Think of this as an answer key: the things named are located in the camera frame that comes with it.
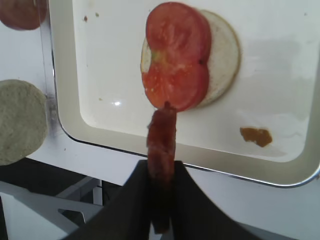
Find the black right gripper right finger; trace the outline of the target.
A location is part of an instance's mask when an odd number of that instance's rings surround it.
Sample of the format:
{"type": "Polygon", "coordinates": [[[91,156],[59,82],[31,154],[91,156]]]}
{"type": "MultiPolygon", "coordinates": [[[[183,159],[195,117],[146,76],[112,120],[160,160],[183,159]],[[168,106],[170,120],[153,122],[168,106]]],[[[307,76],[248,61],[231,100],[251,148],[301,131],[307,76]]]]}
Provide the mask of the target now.
{"type": "Polygon", "coordinates": [[[174,162],[171,221],[175,240],[256,240],[199,188],[181,161],[174,162]]]}

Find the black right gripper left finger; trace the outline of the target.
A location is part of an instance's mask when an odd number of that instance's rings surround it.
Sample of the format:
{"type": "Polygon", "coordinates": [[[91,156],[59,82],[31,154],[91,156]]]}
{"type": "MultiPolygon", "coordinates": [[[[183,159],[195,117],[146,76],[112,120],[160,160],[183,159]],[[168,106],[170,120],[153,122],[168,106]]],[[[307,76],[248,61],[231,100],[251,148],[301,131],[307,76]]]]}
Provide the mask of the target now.
{"type": "Polygon", "coordinates": [[[148,213],[147,161],[140,160],[110,203],[66,240],[147,240],[151,220],[148,213]]]}

